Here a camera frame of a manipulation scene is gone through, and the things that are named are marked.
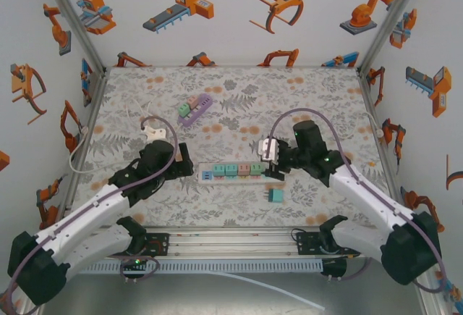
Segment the thin white tube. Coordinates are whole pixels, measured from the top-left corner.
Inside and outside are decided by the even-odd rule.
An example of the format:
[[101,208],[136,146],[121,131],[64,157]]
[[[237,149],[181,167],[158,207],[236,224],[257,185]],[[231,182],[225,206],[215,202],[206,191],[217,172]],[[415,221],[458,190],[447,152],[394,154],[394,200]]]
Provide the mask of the thin white tube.
[[282,295],[285,295],[287,297],[290,297],[296,301],[299,301],[307,306],[312,306],[313,308],[316,308],[317,310],[319,311],[325,311],[326,308],[320,304],[317,304],[315,302],[312,302],[312,301],[309,301],[308,299],[306,298],[303,298],[299,295],[296,295],[294,293],[291,293],[287,290],[284,290],[280,287],[276,287],[276,286],[273,286],[273,285],[269,285],[267,283],[264,283],[264,282],[260,282],[260,281],[257,281],[257,280],[254,280],[254,279],[250,279],[248,277],[243,277],[243,276],[239,276],[239,275],[236,275],[236,274],[229,274],[229,273],[223,273],[223,272],[208,272],[209,275],[213,275],[213,276],[217,276],[217,277],[225,277],[225,278],[228,278],[228,279],[233,279],[233,280],[239,280],[239,281],[242,281],[242,282],[247,282],[247,283],[250,283],[250,284],[253,284],[253,285],[256,285],[256,286],[259,286],[259,287],[263,287],[267,290],[272,290],[274,292],[277,292],[277,293],[280,293]]

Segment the purple power strip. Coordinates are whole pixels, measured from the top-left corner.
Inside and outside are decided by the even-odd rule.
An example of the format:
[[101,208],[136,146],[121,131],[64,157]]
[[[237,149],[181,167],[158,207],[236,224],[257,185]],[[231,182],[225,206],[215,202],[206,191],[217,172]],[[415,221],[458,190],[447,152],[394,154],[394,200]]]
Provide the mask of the purple power strip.
[[200,103],[191,110],[187,117],[181,118],[178,114],[177,122],[183,127],[190,127],[197,119],[199,119],[213,104],[213,99],[207,93],[199,95]]

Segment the aluminium frame post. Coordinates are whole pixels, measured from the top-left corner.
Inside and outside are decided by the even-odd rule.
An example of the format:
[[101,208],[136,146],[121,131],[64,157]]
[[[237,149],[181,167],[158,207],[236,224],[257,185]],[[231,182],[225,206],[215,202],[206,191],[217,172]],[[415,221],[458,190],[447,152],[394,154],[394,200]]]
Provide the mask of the aluminium frame post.
[[71,4],[70,0],[55,0],[61,13],[67,19],[72,32],[74,33],[77,40],[80,42],[85,54],[88,56],[90,63],[93,65],[93,69],[99,72],[100,76],[104,76],[106,73],[106,66],[102,62],[95,46],[93,45],[87,31],[80,23],[79,17]]
[[379,28],[378,34],[374,37],[370,48],[367,50],[366,55],[359,67],[359,75],[366,76],[371,68],[375,58],[381,51],[383,45],[388,40],[388,37],[394,26],[396,25],[399,17],[403,14],[406,5],[410,0],[394,0],[388,14]]

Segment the aluminium side rail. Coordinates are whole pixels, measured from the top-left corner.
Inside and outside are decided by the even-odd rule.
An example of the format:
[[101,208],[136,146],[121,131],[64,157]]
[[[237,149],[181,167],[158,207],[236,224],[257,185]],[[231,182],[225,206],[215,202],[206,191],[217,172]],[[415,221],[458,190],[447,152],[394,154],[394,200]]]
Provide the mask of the aluminium side rail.
[[[97,87],[95,89],[95,96],[92,100],[92,107],[90,109],[90,115],[88,117],[88,131],[83,138],[83,141],[77,147],[77,152],[75,154],[74,162],[71,162],[71,165],[75,165],[77,170],[82,171],[82,167],[85,163],[88,148],[90,146],[91,137],[93,135],[93,128],[95,127],[96,120],[98,117],[99,109],[101,108],[103,95],[105,91],[105,87],[107,84],[107,72],[102,74],[102,76],[97,80]],[[60,219],[63,219],[66,214],[72,211],[72,205],[75,201],[75,195],[77,192],[77,188],[80,182],[80,173],[71,171],[71,176],[69,180],[69,184],[65,193],[65,196],[61,200],[59,204],[58,214],[56,216],[56,222]]]
[[[376,130],[381,128],[382,122],[378,118],[378,115],[375,111],[374,102],[370,96],[369,85],[364,76],[360,76],[359,73],[357,73],[357,76],[359,78],[359,85],[362,91],[362,97],[364,99],[366,111],[370,115],[373,123],[373,136],[378,147],[378,153],[381,158],[381,163],[384,174],[386,176],[389,192],[394,200],[398,201],[399,203],[403,203],[399,190],[399,182],[397,180],[397,176],[395,175],[396,166],[393,165],[388,158],[388,148],[376,136]],[[417,292],[422,315],[451,315],[445,302],[443,293],[427,293],[424,290],[419,289],[418,286],[415,286],[415,290]]]

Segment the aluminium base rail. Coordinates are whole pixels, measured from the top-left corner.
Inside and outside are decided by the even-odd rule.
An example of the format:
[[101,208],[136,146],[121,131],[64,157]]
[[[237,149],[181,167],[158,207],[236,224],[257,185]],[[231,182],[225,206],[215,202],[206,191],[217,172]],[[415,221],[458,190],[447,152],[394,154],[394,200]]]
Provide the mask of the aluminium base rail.
[[298,257],[291,227],[148,227],[168,233],[170,259],[284,259]]

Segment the white power strip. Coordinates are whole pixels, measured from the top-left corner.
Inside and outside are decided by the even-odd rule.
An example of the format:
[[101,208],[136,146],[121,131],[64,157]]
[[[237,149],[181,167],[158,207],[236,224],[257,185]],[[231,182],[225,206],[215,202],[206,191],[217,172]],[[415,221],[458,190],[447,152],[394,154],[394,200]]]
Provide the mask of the white power strip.
[[[197,179],[198,182],[202,185],[256,185],[256,184],[279,184],[279,183],[284,183],[282,181],[278,181],[269,177],[266,177],[265,174],[263,173],[260,177],[251,177],[246,176],[246,177],[239,177],[237,176],[236,178],[227,178],[225,177],[214,177],[212,173],[213,165],[214,164],[223,164],[226,166],[227,164],[243,164],[243,163],[248,163],[252,164],[255,162],[222,162],[222,163],[199,163],[198,164],[198,175]],[[266,164],[263,162],[260,162],[264,165],[265,170],[266,170]]]

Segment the floral tablecloth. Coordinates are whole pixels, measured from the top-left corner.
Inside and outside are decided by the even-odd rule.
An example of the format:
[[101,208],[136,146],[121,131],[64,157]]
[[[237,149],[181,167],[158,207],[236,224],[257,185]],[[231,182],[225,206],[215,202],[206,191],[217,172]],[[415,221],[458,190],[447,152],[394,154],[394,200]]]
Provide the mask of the floral tablecloth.
[[[177,122],[179,105],[207,93],[212,106],[190,127]],[[348,69],[264,67],[114,68],[109,73],[90,146],[72,205],[92,198],[115,171],[145,145],[141,119],[154,128],[174,126],[194,165],[258,160],[267,134],[294,144],[293,125],[313,119],[330,149],[333,133],[352,163],[381,190],[388,184],[357,73]],[[338,214],[370,226],[350,201],[294,170],[279,184],[283,203],[269,203],[269,184],[202,185],[197,176],[168,181],[129,214],[153,226],[316,226]]]

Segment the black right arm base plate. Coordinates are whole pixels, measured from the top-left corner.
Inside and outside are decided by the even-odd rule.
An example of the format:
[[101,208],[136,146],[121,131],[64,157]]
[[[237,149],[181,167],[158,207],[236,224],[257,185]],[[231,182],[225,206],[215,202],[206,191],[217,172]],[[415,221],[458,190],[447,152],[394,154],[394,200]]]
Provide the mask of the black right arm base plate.
[[292,240],[296,243],[298,254],[301,256],[359,256],[360,252],[350,248],[343,248],[328,239],[321,232],[292,230]]

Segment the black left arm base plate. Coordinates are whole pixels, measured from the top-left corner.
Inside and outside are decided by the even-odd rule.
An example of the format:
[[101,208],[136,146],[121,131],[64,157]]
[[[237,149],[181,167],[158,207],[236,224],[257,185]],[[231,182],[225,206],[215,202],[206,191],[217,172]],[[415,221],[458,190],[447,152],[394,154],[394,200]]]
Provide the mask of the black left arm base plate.
[[147,233],[145,235],[145,245],[142,255],[150,257],[167,256],[169,250],[169,238],[169,233]]

